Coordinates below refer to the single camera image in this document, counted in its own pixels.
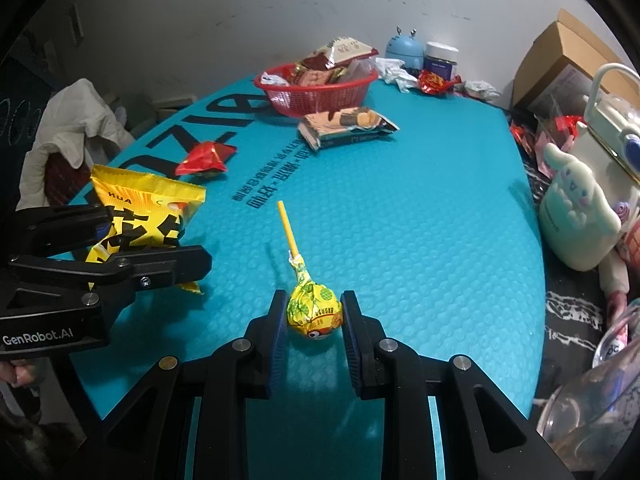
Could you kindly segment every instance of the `screw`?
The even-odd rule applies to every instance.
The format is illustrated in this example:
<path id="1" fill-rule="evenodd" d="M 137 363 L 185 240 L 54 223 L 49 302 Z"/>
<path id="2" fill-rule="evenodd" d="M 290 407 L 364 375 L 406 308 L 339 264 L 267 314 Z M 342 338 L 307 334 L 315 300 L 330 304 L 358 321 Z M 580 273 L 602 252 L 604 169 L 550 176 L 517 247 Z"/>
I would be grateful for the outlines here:
<path id="1" fill-rule="evenodd" d="M 398 350 L 398 341 L 387 337 L 386 339 L 381 339 L 378 346 L 385 352 L 394 352 Z"/>
<path id="2" fill-rule="evenodd" d="M 178 365 L 178 359 L 176 359 L 172 355 L 168 355 L 167 357 L 163 357 L 160 359 L 158 366 L 162 368 L 162 370 L 172 370 Z"/>
<path id="3" fill-rule="evenodd" d="M 453 364 L 456 368 L 460 370 L 469 370 L 471 368 L 471 359 L 469 359 L 466 355 L 456 355 L 453 358 Z"/>
<path id="4" fill-rule="evenodd" d="M 95 305 L 99 300 L 100 296 L 98 296 L 95 292 L 88 292 L 82 296 L 82 303 L 86 306 Z"/>
<path id="5" fill-rule="evenodd" d="M 241 337 L 240 339 L 236 339 L 235 341 L 233 341 L 231 343 L 231 347 L 238 352 L 244 352 L 245 350 L 251 348 L 251 341 L 245 339 L 244 337 Z"/>

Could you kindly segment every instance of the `finger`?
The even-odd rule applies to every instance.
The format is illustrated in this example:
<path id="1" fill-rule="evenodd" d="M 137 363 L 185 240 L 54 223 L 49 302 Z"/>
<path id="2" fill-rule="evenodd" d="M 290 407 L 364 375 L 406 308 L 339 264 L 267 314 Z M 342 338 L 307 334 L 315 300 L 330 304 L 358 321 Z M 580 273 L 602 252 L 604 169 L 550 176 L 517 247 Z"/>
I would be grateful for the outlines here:
<path id="1" fill-rule="evenodd" d="M 16 379 L 15 368 L 6 361 L 0 361 L 0 380 L 15 384 Z"/>
<path id="2" fill-rule="evenodd" d="M 12 386 L 27 386 L 33 383 L 36 378 L 36 367 L 34 365 L 15 367 L 16 380 Z"/>

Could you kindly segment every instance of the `cardboard box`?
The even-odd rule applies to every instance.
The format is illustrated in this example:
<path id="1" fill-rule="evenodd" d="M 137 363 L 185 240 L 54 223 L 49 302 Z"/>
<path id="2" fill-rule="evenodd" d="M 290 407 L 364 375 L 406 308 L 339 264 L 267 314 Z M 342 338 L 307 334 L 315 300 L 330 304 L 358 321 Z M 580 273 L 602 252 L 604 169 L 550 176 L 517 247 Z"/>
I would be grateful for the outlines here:
<path id="1" fill-rule="evenodd" d="M 620 58 L 589 27 L 561 9 L 558 19 L 538 36 L 513 81 L 513 106 L 549 117 L 582 115 L 596 70 Z M 604 76 L 600 91 L 640 108 L 638 85 L 620 72 Z"/>

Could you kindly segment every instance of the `lollipop stick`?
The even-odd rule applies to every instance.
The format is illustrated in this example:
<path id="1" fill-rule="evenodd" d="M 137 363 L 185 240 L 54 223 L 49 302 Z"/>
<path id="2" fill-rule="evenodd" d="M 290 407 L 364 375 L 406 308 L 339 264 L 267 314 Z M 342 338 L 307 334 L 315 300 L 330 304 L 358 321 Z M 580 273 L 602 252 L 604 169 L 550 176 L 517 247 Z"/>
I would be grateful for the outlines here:
<path id="1" fill-rule="evenodd" d="M 289 218 L 287 217 L 287 210 L 284 209 L 284 203 L 282 202 L 282 200 L 278 200 L 278 211 L 280 212 L 280 220 L 282 220 L 284 233 L 287 235 L 287 242 L 289 242 L 289 250 L 291 251 L 291 256 L 295 258 L 300 253 L 298 252 L 298 246 L 296 245 L 296 240 L 293 237 L 293 231 L 291 230 L 291 225 L 289 224 Z"/>

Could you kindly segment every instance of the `blue humidifier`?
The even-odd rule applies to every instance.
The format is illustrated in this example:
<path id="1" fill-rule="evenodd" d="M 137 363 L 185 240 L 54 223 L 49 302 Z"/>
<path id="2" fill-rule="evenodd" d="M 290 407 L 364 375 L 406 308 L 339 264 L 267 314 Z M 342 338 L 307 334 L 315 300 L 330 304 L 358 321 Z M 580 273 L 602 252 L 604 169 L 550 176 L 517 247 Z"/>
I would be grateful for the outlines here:
<path id="1" fill-rule="evenodd" d="M 411 36 L 402 35 L 400 27 L 396 30 L 398 35 L 386 44 L 385 57 L 402 59 L 403 68 L 417 77 L 424 64 L 424 47 L 415 39 L 415 29 L 411 31 Z"/>

